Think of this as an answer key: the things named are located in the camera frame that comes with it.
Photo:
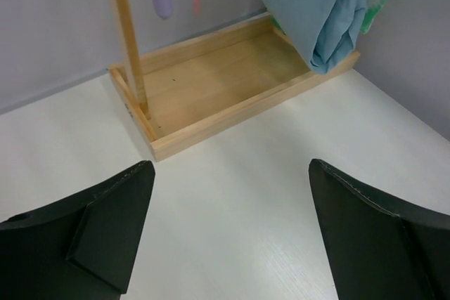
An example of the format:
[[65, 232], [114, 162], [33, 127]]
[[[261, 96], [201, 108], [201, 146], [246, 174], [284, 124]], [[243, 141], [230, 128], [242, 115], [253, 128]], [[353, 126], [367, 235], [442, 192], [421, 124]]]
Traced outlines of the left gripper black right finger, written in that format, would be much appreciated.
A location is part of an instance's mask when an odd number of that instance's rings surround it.
[[449, 215], [322, 159], [310, 162], [308, 174], [339, 299], [449, 298]]

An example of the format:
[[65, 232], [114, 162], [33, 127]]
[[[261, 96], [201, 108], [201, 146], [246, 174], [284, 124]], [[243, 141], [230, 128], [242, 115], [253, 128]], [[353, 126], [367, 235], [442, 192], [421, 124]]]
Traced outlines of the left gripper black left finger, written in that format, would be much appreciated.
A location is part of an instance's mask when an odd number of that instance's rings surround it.
[[120, 299], [155, 181], [144, 160], [90, 188], [1, 222], [2, 299]]

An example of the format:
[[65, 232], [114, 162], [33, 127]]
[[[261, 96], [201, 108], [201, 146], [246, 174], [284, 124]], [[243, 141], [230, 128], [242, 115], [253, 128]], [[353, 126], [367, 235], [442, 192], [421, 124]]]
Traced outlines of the light blue trousers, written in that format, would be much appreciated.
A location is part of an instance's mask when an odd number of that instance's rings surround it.
[[325, 74], [356, 48], [367, 0], [262, 0], [308, 67]]

